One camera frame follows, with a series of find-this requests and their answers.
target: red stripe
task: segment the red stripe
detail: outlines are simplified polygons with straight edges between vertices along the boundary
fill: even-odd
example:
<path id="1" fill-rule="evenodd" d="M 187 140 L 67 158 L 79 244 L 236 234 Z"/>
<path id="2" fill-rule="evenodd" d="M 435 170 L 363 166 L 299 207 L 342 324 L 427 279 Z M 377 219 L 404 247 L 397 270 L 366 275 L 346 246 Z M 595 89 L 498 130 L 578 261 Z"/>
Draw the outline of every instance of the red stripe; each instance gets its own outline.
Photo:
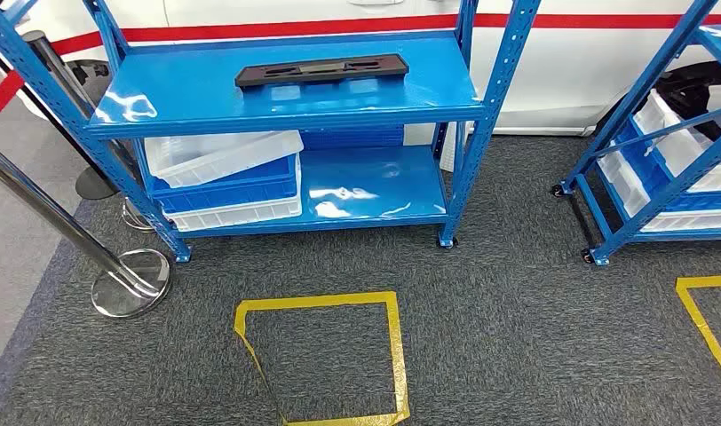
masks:
<path id="1" fill-rule="evenodd" d="M 0 82 L 0 112 L 21 87 L 23 87 L 23 79 L 18 73 L 11 71 L 5 76 Z"/>
<path id="2" fill-rule="evenodd" d="M 669 29 L 681 15 L 550 15 L 535 18 L 534 28 L 591 28 L 591 29 Z M 451 28 L 456 15 L 407 16 L 399 18 L 371 18 L 362 20 L 315 20 L 268 24 L 213 25 L 204 27 L 127 28 L 123 33 L 131 42 L 163 42 L 176 40 L 206 40 L 223 38 L 309 36 L 337 33 L 366 33 L 412 29 Z M 503 13 L 479 13 L 475 26 L 500 28 L 507 22 Z M 721 24 L 721 15 L 709 15 L 706 24 Z M 53 44 L 55 51 L 66 54 L 101 45 L 99 33 L 70 37 Z"/>
<path id="3" fill-rule="evenodd" d="M 99 31 L 76 35 L 75 37 L 66 38 L 52 43 L 52 48 L 59 55 L 73 53 L 74 51 L 82 51 L 84 49 L 90 49 L 97 46 L 101 46 Z"/>

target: white plastic crate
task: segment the white plastic crate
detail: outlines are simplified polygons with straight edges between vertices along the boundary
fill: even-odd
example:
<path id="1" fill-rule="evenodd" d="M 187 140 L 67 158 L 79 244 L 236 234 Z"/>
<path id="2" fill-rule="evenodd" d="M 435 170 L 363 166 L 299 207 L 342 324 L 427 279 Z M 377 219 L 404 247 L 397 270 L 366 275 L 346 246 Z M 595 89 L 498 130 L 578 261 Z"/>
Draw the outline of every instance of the white plastic crate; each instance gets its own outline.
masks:
<path id="1" fill-rule="evenodd" d="M 200 185 L 303 150 L 297 130 L 147 138 L 149 172 L 171 188 Z"/>
<path id="2" fill-rule="evenodd" d="M 301 171 L 298 155 L 296 155 L 295 163 L 298 190 L 294 197 L 247 202 L 212 209 L 190 210 L 170 214 L 165 213 L 164 215 L 168 219 L 172 219 L 181 232 L 300 216 L 303 213 L 303 207 L 300 201 Z"/>
<path id="3" fill-rule="evenodd" d="M 648 222 L 644 233 L 721 228 L 721 210 L 666 211 Z"/>
<path id="4" fill-rule="evenodd" d="M 619 151 L 599 158 L 598 166 L 619 194 L 628 216 L 635 216 L 651 200 L 638 174 Z"/>
<path id="5" fill-rule="evenodd" d="M 651 90 L 648 101 L 635 114 L 635 123 L 643 133 L 652 133 L 678 124 L 682 119 L 671 110 L 656 90 Z M 710 139 L 694 128 L 682 129 L 658 138 L 658 149 L 672 175 L 679 176 L 703 151 L 711 146 Z M 721 191 L 721 163 L 696 182 L 688 192 Z"/>
<path id="6" fill-rule="evenodd" d="M 598 160 L 601 172 L 619 194 L 628 216 L 633 217 L 651 199 L 635 170 L 615 151 Z M 665 211 L 641 229 L 643 233 L 721 228 L 721 209 Z"/>

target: blue plastic crate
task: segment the blue plastic crate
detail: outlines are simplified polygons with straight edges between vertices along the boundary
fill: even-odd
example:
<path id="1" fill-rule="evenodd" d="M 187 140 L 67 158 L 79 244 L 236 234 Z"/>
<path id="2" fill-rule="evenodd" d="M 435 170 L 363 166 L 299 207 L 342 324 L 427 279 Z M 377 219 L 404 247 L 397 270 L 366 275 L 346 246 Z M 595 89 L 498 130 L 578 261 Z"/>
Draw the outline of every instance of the blue plastic crate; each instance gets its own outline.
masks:
<path id="1" fill-rule="evenodd" d="M 346 127 L 301 130 L 305 149 L 357 148 L 364 146 L 402 146 L 401 124 L 376 127 Z"/>
<path id="2" fill-rule="evenodd" d="M 641 136 L 642 131 L 630 118 L 617 135 L 617 143 L 622 143 Z M 621 149 L 622 155 L 630 163 L 632 169 L 643 182 L 643 187 L 649 194 L 655 193 L 658 189 L 668 184 L 674 177 L 666 166 L 666 161 L 658 149 L 654 149 L 648 156 L 646 150 L 651 146 L 652 141 L 639 142 L 625 146 Z"/>
<path id="3" fill-rule="evenodd" d="M 618 143 L 631 140 L 642 136 L 643 132 L 637 124 L 629 119 L 627 124 L 622 128 L 616 140 Z M 646 156 L 646 150 L 652 144 L 652 141 L 640 142 L 625 146 L 620 150 L 625 160 L 635 170 L 635 173 L 643 183 L 643 187 L 648 195 L 653 198 L 665 185 L 674 179 L 669 168 L 666 165 L 662 154 L 658 148 Z M 678 198 L 669 203 L 665 211 L 695 211 L 695 210 L 711 210 L 721 209 L 721 191 L 706 193 L 682 193 Z"/>
<path id="4" fill-rule="evenodd" d="M 299 190 L 296 180 L 297 154 L 206 184 L 170 188 L 166 182 L 149 172 L 143 141 L 134 145 L 139 153 L 139 168 L 147 193 L 162 204 L 165 213 L 278 200 L 294 197 Z"/>

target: gray carpet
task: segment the gray carpet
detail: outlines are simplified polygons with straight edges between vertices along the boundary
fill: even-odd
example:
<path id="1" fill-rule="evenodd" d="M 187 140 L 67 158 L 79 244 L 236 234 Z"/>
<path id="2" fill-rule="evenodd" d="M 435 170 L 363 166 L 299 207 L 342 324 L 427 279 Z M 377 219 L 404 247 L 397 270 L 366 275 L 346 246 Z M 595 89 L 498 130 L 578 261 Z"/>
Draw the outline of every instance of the gray carpet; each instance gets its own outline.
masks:
<path id="1" fill-rule="evenodd" d="M 98 270 L 63 242 L 0 361 L 0 423 L 278 424 L 232 331 L 244 298 L 394 290 L 411 415 L 403 424 L 721 425 L 721 369 L 675 291 L 721 274 L 721 241 L 629 246 L 584 264 L 567 202 L 547 193 L 576 138 L 496 138 L 459 230 L 349 230 L 194 241 L 157 309 L 91 307 Z M 118 200 L 78 217 L 117 252 L 163 249 Z M 721 339 L 721 289 L 694 290 Z M 248 317 L 290 420 L 390 413 L 381 306 Z"/>

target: plastic storage bin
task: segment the plastic storage bin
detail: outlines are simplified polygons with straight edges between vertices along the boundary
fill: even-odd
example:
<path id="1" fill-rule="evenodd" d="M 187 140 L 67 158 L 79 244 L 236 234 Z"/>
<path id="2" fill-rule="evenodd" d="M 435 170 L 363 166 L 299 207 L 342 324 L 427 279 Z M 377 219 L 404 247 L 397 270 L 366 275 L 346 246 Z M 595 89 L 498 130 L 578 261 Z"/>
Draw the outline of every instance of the plastic storage bin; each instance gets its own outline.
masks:
<path id="1" fill-rule="evenodd" d="M 156 177 L 146 179 L 147 193 L 162 204 L 165 213 L 294 197 L 296 157 L 292 154 L 267 164 L 222 177 L 207 184 L 170 188 Z"/>
<path id="2" fill-rule="evenodd" d="M 652 90 L 646 104 L 635 114 L 635 124 L 627 126 L 628 129 L 622 132 L 620 140 L 648 134 L 680 122 L 680 117 L 671 110 L 656 90 Z M 659 138 L 656 148 L 651 154 L 644 156 L 646 149 L 651 144 L 649 141 L 622 149 L 623 154 L 636 171 L 649 169 L 649 172 L 652 173 L 650 177 L 640 176 L 649 191 L 654 190 L 658 185 L 665 185 L 673 177 L 679 176 L 706 148 L 711 146 L 712 142 L 696 129 L 690 128 L 678 130 Z M 721 191 L 721 163 L 687 190 L 688 193 L 710 191 Z"/>
<path id="3" fill-rule="evenodd" d="M 648 222 L 644 233 L 721 228 L 721 210 L 664 212 Z"/>
<path id="4" fill-rule="evenodd" d="M 621 203 L 617 208 L 624 209 L 627 215 L 625 218 L 635 216 L 651 200 L 638 174 L 619 151 L 599 158 L 598 167 L 604 174 L 606 182 L 614 187 L 619 199 L 615 199 L 612 193 L 612 201 L 615 204 Z"/>
<path id="5" fill-rule="evenodd" d="M 619 151 L 598 160 L 603 178 L 614 188 L 612 200 L 625 219 L 635 216 L 649 201 L 638 174 Z M 641 229 L 643 233 L 721 228 L 721 191 L 702 193 L 705 198 L 680 197 Z"/>
<path id="6" fill-rule="evenodd" d="M 149 172 L 171 188 L 200 185 L 303 149 L 297 130 L 147 138 Z"/>
<path id="7" fill-rule="evenodd" d="M 295 155 L 295 182 L 300 187 L 300 159 Z M 175 222 L 181 232 L 199 229 L 216 228 L 300 216 L 303 213 L 300 191 L 289 198 L 235 204 L 213 209 L 198 209 L 178 213 L 164 212 L 164 215 Z"/>
<path id="8" fill-rule="evenodd" d="M 403 126 L 301 130 L 305 149 L 402 146 Z"/>

